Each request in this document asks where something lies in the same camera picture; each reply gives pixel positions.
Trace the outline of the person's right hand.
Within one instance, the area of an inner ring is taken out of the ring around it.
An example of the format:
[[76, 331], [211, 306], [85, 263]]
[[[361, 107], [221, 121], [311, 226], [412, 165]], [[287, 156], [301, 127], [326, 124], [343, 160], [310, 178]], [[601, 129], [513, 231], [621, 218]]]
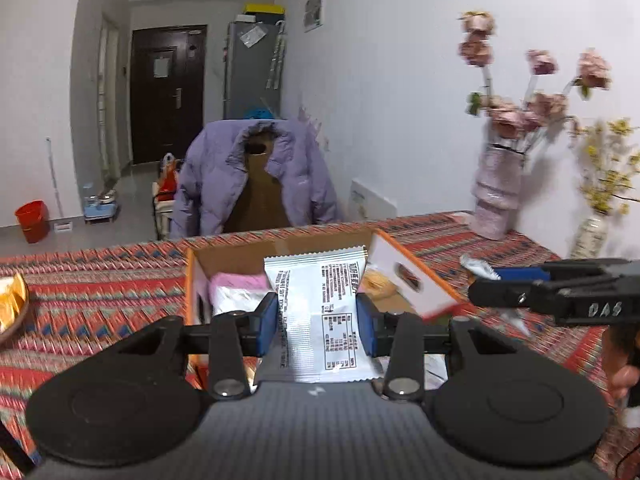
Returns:
[[612, 325], [602, 334], [601, 367], [608, 393], [615, 401], [623, 399], [639, 381], [638, 367], [630, 364], [636, 344], [636, 335], [630, 334], [631, 329], [631, 325]]

